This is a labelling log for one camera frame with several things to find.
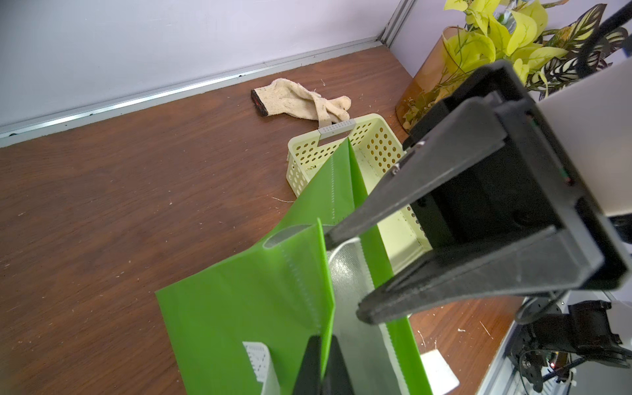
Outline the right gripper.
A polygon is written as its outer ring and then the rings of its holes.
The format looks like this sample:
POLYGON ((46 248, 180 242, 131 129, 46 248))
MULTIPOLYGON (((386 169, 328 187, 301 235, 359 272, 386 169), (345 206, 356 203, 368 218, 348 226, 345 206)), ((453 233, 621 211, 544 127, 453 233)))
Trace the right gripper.
POLYGON ((512 67, 477 69, 411 131, 407 153, 325 235, 327 250, 412 203, 432 249, 359 304, 385 324, 454 301, 614 290, 631 256, 512 67))

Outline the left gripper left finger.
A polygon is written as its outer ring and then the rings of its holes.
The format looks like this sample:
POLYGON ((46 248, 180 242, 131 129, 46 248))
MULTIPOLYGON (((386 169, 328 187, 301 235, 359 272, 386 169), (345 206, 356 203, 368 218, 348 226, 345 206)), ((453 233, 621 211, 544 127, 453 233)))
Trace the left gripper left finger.
POLYGON ((301 362, 301 368, 292 390, 293 395, 321 394, 321 346, 321 337, 312 336, 309 338, 301 362))

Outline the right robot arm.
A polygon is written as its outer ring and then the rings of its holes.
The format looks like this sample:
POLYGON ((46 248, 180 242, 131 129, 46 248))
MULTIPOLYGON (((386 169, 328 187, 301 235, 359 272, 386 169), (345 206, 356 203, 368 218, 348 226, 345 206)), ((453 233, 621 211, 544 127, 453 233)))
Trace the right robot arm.
POLYGON ((611 290, 631 272, 614 216, 589 190, 551 121, 505 61, 477 69, 421 120, 402 158, 329 230, 332 250, 411 207, 432 249, 365 296, 360 321, 383 324, 449 302, 525 296, 510 359, 537 391, 548 352, 626 368, 606 301, 566 312, 568 291, 611 290))

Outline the green insulated delivery bag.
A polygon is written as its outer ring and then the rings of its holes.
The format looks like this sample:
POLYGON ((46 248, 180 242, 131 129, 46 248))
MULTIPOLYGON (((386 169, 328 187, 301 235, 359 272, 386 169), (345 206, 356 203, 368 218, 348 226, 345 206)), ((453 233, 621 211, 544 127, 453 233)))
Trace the green insulated delivery bag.
POLYGON ((325 233, 366 197, 343 142, 258 243, 158 291, 187 393, 290 394, 314 336, 319 377, 339 347, 357 394, 431 392, 408 319, 356 317, 360 300, 393 276, 380 231, 326 249, 325 233))

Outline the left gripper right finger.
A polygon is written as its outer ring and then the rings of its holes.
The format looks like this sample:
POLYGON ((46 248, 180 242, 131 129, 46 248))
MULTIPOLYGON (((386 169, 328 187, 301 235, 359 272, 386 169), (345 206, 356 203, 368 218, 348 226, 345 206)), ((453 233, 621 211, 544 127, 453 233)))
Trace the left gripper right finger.
POLYGON ((329 358, 321 382, 322 395, 354 395, 354 389, 336 336, 332 336, 329 358))

